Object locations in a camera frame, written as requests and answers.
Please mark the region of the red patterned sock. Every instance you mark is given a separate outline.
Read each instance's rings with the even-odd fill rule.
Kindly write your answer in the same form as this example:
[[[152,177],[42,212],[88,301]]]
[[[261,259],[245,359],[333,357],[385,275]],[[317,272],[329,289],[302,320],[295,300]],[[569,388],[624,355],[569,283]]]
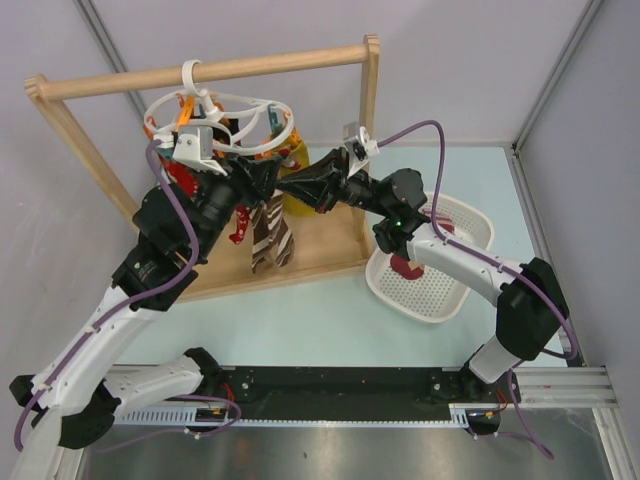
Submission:
[[[164,169],[189,198],[197,193],[199,182],[188,167],[179,162],[166,161]]]
[[[244,206],[238,206],[235,209],[236,214],[236,229],[229,236],[229,239],[235,244],[239,245],[243,242],[250,223],[249,210]]]

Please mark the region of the brown white striped sock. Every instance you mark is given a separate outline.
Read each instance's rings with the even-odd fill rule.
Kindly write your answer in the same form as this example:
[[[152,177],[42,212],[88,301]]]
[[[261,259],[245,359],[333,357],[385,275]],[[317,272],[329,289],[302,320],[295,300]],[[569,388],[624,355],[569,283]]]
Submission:
[[[278,267],[287,265],[295,250],[293,233],[284,218],[284,194],[276,190],[266,206],[268,233],[267,253]]]

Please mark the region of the white plastic clip hanger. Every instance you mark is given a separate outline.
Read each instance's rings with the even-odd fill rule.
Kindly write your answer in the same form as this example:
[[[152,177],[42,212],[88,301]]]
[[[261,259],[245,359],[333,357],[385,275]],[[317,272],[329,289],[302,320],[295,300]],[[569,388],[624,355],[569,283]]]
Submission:
[[[194,67],[200,62],[189,60],[184,62],[181,68],[183,88],[155,101],[146,111],[147,116],[153,116],[157,109],[173,99],[177,99],[181,105],[187,96],[193,96],[196,101],[194,113],[187,125],[208,126],[213,129],[213,152],[217,154],[234,153],[243,156],[256,156],[267,151],[280,151],[287,145],[285,141],[290,128],[285,126],[284,113],[292,110],[284,103],[266,99],[242,97],[237,95],[211,92],[204,86],[195,82]],[[249,135],[261,118],[266,118],[268,123],[267,107],[273,104],[278,110],[278,116],[283,130],[278,136],[272,134],[266,142],[255,147],[244,147],[242,140]],[[158,126],[155,133],[176,132],[176,122],[179,113],[166,125]]]

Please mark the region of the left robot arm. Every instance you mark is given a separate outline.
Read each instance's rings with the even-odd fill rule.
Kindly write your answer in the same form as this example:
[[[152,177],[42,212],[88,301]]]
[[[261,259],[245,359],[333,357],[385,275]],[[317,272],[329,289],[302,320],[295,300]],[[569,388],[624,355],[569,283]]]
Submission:
[[[120,354],[197,279],[234,211],[259,206],[276,190],[281,160],[230,155],[220,173],[207,172],[190,198],[162,174],[154,149],[147,162],[158,184],[134,214],[136,245],[117,267],[98,307],[51,366],[10,384],[24,415],[36,414],[31,437],[56,447],[82,449],[100,439],[124,414],[172,397],[207,400],[221,387],[217,363],[191,349],[153,380],[118,384],[106,375]]]

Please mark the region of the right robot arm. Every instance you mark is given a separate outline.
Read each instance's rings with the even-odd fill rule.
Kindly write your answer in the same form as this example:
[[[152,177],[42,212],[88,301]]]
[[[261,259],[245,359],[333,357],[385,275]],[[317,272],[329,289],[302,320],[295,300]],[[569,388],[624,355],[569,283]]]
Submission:
[[[351,174],[340,149],[285,176],[278,187],[318,213],[344,203],[381,216],[372,228],[381,251],[439,270],[495,307],[495,333],[461,376],[462,391],[473,401],[486,400],[508,370],[536,359],[567,325],[568,308],[552,267],[540,258],[511,262],[442,230],[434,213],[422,211],[436,199],[426,196],[414,169],[399,169],[382,180],[363,170]]]

